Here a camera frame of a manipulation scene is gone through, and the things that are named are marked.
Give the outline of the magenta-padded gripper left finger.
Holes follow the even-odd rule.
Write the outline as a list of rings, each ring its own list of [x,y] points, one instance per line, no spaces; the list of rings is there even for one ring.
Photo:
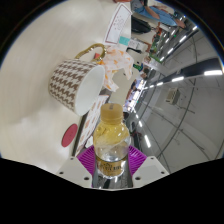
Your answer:
[[[91,188],[95,167],[94,147],[90,146],[77,157],[71,156],[56,175],[81,187]]]

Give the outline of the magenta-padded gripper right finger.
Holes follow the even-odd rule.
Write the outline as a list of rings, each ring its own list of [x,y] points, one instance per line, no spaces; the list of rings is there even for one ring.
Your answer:
[[[133,146],[129,147],[128,165],[134,188],[146,186],[169,175],[155,156],[146,156]]]

